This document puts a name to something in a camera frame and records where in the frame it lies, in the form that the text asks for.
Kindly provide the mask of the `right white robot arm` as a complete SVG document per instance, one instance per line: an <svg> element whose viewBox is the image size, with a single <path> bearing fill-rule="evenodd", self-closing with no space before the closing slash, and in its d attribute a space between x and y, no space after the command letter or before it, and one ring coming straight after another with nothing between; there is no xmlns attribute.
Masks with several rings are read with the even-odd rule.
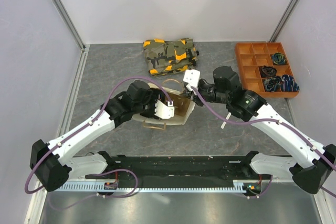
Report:
<svg viewBox="0 0 336 224"><path fill-rule="evenodd" d="M183 81L187 97L199 106L206 106L223 122L252 125L289 153L288 157L283 157L249 152L240 166L245 178L266 174L291 179L310 194L317 194L323 188L335 171L335 145L323 145L302 133L258 93L244 89L231 67L216 68L213 84L200 75L195 69L185 71Z"/></svg>

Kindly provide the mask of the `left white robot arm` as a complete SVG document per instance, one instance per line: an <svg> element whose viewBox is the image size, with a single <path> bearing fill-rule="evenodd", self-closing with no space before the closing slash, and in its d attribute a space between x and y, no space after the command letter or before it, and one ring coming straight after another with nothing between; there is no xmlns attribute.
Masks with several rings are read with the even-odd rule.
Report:
<svg viewBox="0 0 336 224"><path fill-rule="evenodd" d="M98 174L103 178L111 178L114 175L115 165L102 154L83 157L76 157L75 154L152 105L154 96L153 89L149 86L151 83L162 91L164 97L170 98L159 83L149 78L130 77L129 80L131 84L126 91L115 94L115 89L112 89L100 108L81 124L48 143L38 140L32 145L29 164L31 172L25 182L25 193L38 191L29 189L33 176L41 182L42 188L51 192L70 179Z"/></svg>

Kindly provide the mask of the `brown pulp cup carrier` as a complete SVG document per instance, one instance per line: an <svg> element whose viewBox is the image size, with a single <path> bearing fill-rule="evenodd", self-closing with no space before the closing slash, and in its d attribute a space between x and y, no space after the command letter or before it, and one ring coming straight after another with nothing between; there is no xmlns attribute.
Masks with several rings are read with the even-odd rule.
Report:
<svg viewBox="0 0 336 224"><path fill-rule="evenodd" d="M191 101L187 98L182 97L181 94L169 93L169 95L170 95L170 97L173 101L173 105L175 107L174 117L176 117L176 116L181 116L181 117L187 116L187 112L188 112L189 106L191 104Z"/></svg>

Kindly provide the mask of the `brown paper bag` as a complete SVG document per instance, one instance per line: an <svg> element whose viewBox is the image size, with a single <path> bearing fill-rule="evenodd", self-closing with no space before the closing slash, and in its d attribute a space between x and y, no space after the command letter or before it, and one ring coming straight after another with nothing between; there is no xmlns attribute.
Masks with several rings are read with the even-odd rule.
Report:
<svg viewBox="0 0 336 224"><path fill-rule="evenodd" d="M164 85L173 81L181 87L177 90L167 88ZM168 93L173 101L173 105L168 105L168 99L162 90L156 85L149 83L153 91L149 105L145 111L132 117L133 120L141 122L144 128L165 130L168 125L183 125L195 108L195 103L189 98L182 96L183 84L175 79L167 79L161 83L163 89Z"/></svg>

